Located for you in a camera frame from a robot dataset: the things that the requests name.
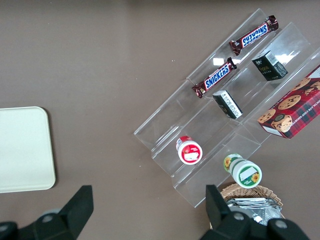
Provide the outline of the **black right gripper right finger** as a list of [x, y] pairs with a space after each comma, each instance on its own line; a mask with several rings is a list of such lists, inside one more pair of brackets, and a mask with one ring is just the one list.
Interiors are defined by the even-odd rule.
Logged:
[[238, 211], [231, 211], [215, 185], [206, 186], [205, 208], [212, 228], [202, 240], [246, 240], [251, 220]]

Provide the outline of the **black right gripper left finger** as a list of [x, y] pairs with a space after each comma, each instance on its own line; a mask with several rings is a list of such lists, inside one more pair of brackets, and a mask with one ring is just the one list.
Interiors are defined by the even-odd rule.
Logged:
[[48, 213], [18, 231], [19, 240], [76, 240], [94, 210], [93, 189], [83, 185], [57, 213]]

